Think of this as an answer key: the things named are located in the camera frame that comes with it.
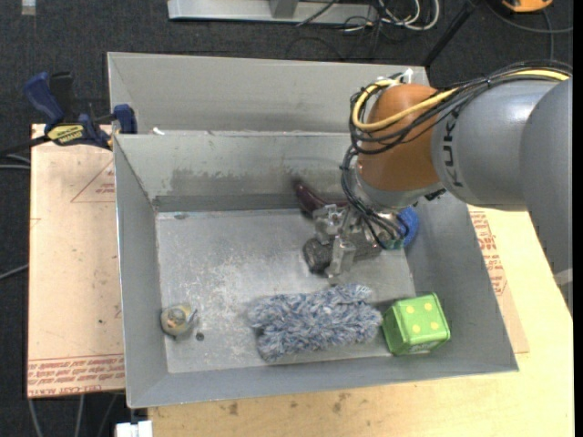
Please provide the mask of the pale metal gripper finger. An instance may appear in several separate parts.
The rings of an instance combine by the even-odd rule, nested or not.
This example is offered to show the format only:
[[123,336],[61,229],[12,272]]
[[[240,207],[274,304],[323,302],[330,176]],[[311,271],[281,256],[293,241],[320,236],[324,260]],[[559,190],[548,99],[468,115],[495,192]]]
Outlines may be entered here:
[[343,223],[343,208],[336,204],[324,205],[312,213],[315,238],[323,245],[330,244],[339,234]]
[[331,278],[350,270],[356,254],[356,246],[348,239],[336,238],[332,245],[332,259],[325,274]]

